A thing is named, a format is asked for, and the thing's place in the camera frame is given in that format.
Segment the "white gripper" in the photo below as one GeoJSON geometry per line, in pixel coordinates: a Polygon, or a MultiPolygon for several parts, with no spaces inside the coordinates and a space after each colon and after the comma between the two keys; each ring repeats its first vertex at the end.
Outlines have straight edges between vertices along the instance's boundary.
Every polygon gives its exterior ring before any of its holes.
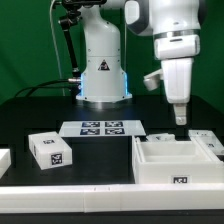
{"type": "Polygon", "coordinates": [[[198,35],[160,38],[154,41],[154,52],[161,61],[165,93],[174,104],[177,125],[187,124],[187,105],[190,99],[193,57],[200,52],[198,35]]]}

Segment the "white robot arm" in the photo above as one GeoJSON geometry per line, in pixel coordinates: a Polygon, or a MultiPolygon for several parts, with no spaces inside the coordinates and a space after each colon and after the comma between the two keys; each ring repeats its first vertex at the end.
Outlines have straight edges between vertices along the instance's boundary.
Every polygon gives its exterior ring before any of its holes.
{"type": "MultiPolygon", "coordinates": [[[[106,0],[105,9],[123,9],[127,28],[138,36],[153,38],[154,55],[161,68],[144,77],[147,89],[165,86],[178,125],[187,123],[193,57],[200,52],[199,32],[206,11],[205,0],[106,0]]],[[[127,74],[121,68],[120,32],[105,21],[100,8],[81,8],[87,66],[81,74],[77,99],[100,108],[132,98],[127,74]]]]}

